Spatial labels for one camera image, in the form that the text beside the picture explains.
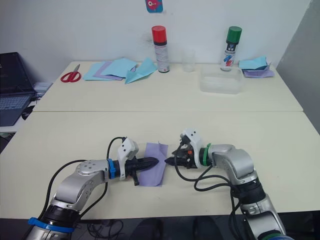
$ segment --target sticker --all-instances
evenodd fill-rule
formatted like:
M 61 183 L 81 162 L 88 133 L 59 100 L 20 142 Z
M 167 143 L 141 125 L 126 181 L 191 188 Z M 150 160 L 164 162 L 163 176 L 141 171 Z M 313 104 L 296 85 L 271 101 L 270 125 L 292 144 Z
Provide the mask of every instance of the sticker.
M 161 73 L 166 73 L 169 71 L 169 59 L 168 59 L 168 49 L 167 45 L 154 46 L 155 58 L 158 65 L 158 70 Z
M 149 13 L 162 13 L 164 8 L 162 0 L 145 0 L 146 9 Z
M 233 54 L 224 53 L 223 62 L 225 64 L 225 66 L 227 66 L 227 67 L 232 66 L 232 63 L 234 62 L 234 56 L 235 56 L 234 53 Z
M 236 50 L 236 43 L 229 42 L 227 43 L 226 50 L 230 52 L 234 52 Z

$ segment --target blue ring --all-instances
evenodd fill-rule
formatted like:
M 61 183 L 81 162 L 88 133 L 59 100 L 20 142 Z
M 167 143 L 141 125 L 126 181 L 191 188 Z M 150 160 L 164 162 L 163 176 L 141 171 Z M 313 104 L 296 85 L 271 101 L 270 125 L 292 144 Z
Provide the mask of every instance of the blue ring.
M 108 163 L 109 163 L 109 172 L 110 172 L 110 179 L 115 179 L 116 178 L 116 168 L 114 166 L 114 162 L 112 161 L 111 158 L 108 159 Z
M 54 225 L 46 224 L 42 221 L 39 221 L 35 217 L 31 217 L 28 220 L 28 224 L 36 225 L 39 228 L 48 229 L 48 230 L 56 231 L 56 232 L 60 232 L 60 233 L 72 233 L 75 230 L 74 228 L 71 228 L 71 227 L 54 226 Z

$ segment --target red spray can cap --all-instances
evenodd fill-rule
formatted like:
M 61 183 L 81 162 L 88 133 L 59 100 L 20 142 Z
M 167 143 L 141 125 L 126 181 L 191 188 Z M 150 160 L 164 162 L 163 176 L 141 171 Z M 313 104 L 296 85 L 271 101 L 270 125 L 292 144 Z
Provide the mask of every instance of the red spray can cap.
M 166 28 L 164 26 L 153 26 L 152 27 L 152 37 L 155 43 L 165 43 L 167 42 Z

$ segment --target white table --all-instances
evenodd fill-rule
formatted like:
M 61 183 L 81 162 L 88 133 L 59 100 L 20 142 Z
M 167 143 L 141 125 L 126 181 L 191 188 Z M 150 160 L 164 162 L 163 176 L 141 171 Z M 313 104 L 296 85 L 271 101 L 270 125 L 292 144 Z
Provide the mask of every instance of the white table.
M 39 215 L 54 172 L 76 159 L 105 158 L 113 137 L 136 141 L 138 157 L 143 156 L 146 142 L 158 141 L 169 145 L 170 156 L 186 127 L 196 128 L 206 143 L 246 150 L 278 212 L 320 209 L 320 136 L 303 112 L 34 112 L 0 156 L 0 217 Z M 52 193 L 75 167 L 58 175 Z M 189 177 L 202 171 L 181 169 Z M 224 174 L 218 169 L 211 172 Z M 97 187 L 88 204 L 102 191 L 103 185 Z M 110 181 L 107 196 L 84 218 L 226 215 L 230 211 L 227 187 L 197 192 L 167 166 L 162 187 L 135 187 L 132 179 Z
M 74 61 L 61 76 L 80 64 L 84 75 L 93 62 Z M 51 86 L 36 112 L 48 111 L 117 111 L 117 112 L 184 112 L 233 111 L 269 112 L 302 111 L 275 68 L 275 77 L 245 78 L 243 92 L 218 94 L 199 88 L 201 65 L 197 71 L 184 72 L 180 64 L 171 64 L 168 73 L 154 72 L 148 78 L 130 84 L 124 81 L 85 81 L 63 83 L 60 77 Z M 219 65 L 211 65 L 221 71 Z

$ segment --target light blue paper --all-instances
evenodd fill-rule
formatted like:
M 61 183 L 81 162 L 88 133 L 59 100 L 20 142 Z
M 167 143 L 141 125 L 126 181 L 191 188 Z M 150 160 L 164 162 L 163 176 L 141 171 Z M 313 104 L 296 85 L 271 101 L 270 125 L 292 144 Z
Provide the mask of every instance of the light blue paper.
M 266 56 L 260 56 L 252 60 L 239 61 L 240 69 L 258 69 L 265 66 L 268 66 Z
M 130 71 L 137 63 L 127 58 L 120 58 L 114 60 L 105 70 L 102 71 L 102 75 L 114 75 L 121 78 L 125 78 L 127 71 Z
M 145 76 L 148 76 L 152 74 L 155 70 L 157 70 L 157 66 L 149 57 L 147 57 L 143 61 L 143 63 L 141 63 L 141 65 L 136 68 L 134 72 L 127 71 L 126 77 L 125 77 L 125 84 L 132 83 L 133 81 L 136 81 Z
M 102 62 L 97 62 L 97 63 L 93 63 L 89 69 L 89 71 L 83 76 L 84 80 L 87 81 L 94 81 L 94 80 L 108 80 L 102 77 L 96 77 L 94 76 L 96 74 L 96 72 L 105 64 L 104 61 Z

